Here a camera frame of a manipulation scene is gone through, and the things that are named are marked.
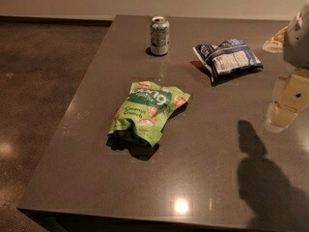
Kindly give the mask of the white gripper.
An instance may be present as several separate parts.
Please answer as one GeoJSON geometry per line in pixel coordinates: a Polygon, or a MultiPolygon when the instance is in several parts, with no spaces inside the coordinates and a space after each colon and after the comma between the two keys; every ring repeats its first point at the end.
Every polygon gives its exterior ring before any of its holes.
{"type": "Polygon", "coordinates": [[[288,27],[263,44],[263,50],[270,53],[282,53],[283,48],[284,60],[296,69],[289,75],[280,75],[275,82],[265,121],[270,132],[287,129],[309,105],[309,1],[288,27]]]}

